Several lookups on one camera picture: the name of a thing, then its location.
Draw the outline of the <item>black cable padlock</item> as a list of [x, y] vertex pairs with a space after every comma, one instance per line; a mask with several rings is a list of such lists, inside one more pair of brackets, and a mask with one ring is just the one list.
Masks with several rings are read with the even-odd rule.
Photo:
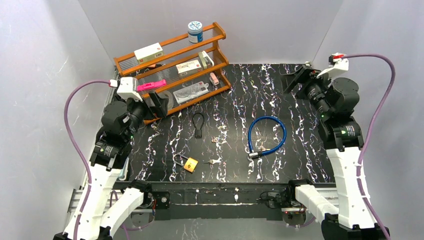
[[203, 137], [203, 126], [205, 123], [205, 117], [201, 112], [196, 112], [191, 118], [191, 122], [194, 126], [194, 137], [196, 139], [201, 139]]

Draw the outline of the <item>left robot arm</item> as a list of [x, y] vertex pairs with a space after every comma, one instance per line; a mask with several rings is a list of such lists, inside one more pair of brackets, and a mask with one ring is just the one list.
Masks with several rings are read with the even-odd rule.
[[158, 199], [151, 183], [133, 180], [122, 190], [122, 195], [111, 201], [113, 187], [130, 155], [134, 133], [144, 120], [153, 116], [153, 108], [134, 92], [129, 97], [120, 93], [121, 101], [113, 101], [103, 111], [102, 126], [90, 159], [82, 154], [71, 132], [68, 111], [73, 90], [65, 102], [64, 122], [69, 138], [83, 161], [87, 185], [77, 207], [63, 232], [55, 240], [111, 240], [131, 213], [140, 208], [151, 210], [156, 216]]

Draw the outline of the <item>small key with ring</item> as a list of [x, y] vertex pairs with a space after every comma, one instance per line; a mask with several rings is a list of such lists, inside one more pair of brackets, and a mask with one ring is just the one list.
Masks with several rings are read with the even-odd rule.
[[219, 143], [220, 138], [219, 137], [214, 137], [211, 142], [212, 143]]

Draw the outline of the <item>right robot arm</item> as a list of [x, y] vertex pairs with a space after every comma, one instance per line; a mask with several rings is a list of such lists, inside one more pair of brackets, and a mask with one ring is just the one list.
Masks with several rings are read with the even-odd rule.
[[308, 65], [281, 77], [283, 91], [299, 87], [296, 98], [307, 100], [318, 115], [318, 133], [330, 160], [337, 204], [326, 199], [308, 180], [289, 182], [289, 200], [314, 216], [326, 240], [387, 240], [390, 231], [371, 210], [360, 155], [365, 140], [353, 117], [360, 100], [358, 84], [345, 77], [331, 78]]

